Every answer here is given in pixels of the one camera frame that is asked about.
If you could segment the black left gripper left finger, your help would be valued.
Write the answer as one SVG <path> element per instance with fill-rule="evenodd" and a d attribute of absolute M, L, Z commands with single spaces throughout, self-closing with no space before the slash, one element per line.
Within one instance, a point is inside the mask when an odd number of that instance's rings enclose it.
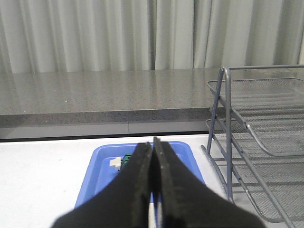
<path fill-rule="evenodd" d="M 58 218 L 55 228 L 146 228 L 152 147 L 139 143 L 119 174 L 89 201 Z"/>

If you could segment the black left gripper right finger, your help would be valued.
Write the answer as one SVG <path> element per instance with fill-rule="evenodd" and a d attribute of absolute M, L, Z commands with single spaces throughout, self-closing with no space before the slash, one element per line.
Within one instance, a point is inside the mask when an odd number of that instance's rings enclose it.
<path fill-rule="evenodd" d="M 153 139 L 155 199 L 162 228 L 263 228 L 254 214 L 223 199 L 202 183 L 168 142 Z"/>

